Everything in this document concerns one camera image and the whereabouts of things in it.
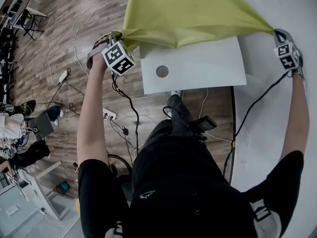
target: white desk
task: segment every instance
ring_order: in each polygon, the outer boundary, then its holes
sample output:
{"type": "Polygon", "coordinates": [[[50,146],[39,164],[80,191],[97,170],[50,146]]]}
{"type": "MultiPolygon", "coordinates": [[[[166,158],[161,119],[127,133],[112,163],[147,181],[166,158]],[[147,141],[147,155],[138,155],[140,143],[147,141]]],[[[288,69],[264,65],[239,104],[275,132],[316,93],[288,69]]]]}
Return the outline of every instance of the white desk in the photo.
{"type": "Polygon", "coordinates": [[[23,0],[22,1],[22,4],[20,5],[17,13],[15,14],[14,16],[14,21],[12,23],[12,27],[15,27],[15,28],[19,28],[19,29],[23,29],[23,27],[21,25],[18,24],[18,21],[19,19],[21,18],[22,14],[23,14],[23,11],[25,9],[29,10],[29,12],[33,15],[39,15],[39,16],[44,16],[46,17],[45,14],[37,11],[37,10],[34,10],[32,8],[29,7],[29,4],[30,4],[31,0],[23,0]]]}
{"type": "Polygon", "coordinates": [[[246,84],[237,37],[177,49],[143,43],[140,55],[145,94],[246,84]],[[164,78],[160,65],[168,68],[164,78]]]}
{"type": "Polygon", "coordinates": [[[36,194],[34,196],[30,195],[28,200],[32,200],[40,209],[45,208],[45,211],[50,214],[52,217],[56,218],[57,220],[62,220],[62,218],[65,216],[65,214],[70,210],[69,208],[64,208],[62,211],[58,211],[54,208],[52,204],[52,200],[54,197],[59,197],[55,191],[52,189],[48,189],[42,185],[40,185],[38,179],[46,175],[48,172],[52,171],[53,169],[57,168],[59,165],[61,165],[61,161],[56,162],[52,166],[48,167],[41,173],[39,173],[36,177],[32,176],[31,174],[25,172],[24,170],[21,170],[19,172],[22,179],[30,183],[33,187],[33,189],[36,191],[36,194]]]}

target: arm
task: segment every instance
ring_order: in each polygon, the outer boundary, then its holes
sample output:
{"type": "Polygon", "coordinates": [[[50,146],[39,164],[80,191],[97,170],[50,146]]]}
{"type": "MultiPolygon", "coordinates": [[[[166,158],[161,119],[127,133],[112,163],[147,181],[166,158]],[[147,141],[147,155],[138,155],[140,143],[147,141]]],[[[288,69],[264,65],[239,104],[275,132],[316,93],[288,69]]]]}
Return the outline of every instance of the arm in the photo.
{"type": "Polygon", "coordinates": [[[300,75],[294,74],[291,108],[280,161],[292,151],[305,152],[309,124],[304,82],[300,75]]]}
{"type": "Polygon", "coordinates": [[[103,78],[106,68],[102,54],[95,55],[77,130],[77,159],[79,165],[88,159],[96,159],[108,164],[102,99],[103,78]]]}

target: power strip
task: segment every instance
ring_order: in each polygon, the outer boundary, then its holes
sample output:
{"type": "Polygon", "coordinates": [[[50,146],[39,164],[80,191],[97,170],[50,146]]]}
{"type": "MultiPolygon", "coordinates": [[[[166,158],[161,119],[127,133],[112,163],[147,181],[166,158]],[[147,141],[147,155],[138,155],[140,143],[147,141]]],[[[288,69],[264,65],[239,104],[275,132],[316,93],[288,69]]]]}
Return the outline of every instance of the power strip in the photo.
{"type": "Polygon", "coordinates": [[[62,75],[59,77],[59,82],[60,82],[60,83],[63,82],[64,79],[65,79],[67,76],[68,76],[68,72],[67,72],[67,70],[66,70],[66,71],[64,71],[64,72],[62,73],[62,75]]]}
{"type": "Polygon", "coordinates": [[[112,120],[115,120],[117,118],[117,113],[115,113],[109,109],[103,108],[103,117],[105,117],[104,121],[110,121],[109,117],[112,117],[112,120]]]}

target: yellow-green cloth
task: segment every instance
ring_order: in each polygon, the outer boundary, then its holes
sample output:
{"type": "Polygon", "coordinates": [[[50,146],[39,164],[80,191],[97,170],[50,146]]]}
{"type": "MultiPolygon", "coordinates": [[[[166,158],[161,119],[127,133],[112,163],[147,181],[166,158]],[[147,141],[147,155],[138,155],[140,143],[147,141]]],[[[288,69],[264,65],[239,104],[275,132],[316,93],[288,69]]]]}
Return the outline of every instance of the yellow-green cloth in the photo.
{"type": "Polygon", "coordinates": [[[129,0],[122,30],[125,44],[169,47],[215,41],[273,28],[244,0],[129,0]]]}

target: hole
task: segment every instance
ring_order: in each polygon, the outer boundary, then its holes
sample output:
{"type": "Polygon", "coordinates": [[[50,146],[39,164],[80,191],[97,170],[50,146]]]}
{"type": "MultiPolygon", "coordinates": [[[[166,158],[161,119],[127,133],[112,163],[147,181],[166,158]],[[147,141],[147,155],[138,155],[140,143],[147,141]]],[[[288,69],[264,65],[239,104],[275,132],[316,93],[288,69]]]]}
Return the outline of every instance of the hole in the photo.
{"type": "Polygon", "coordinates": [[[168,75],[168,68],[164,65],[157,67],[157,76],[164,78],[168,75]]]}

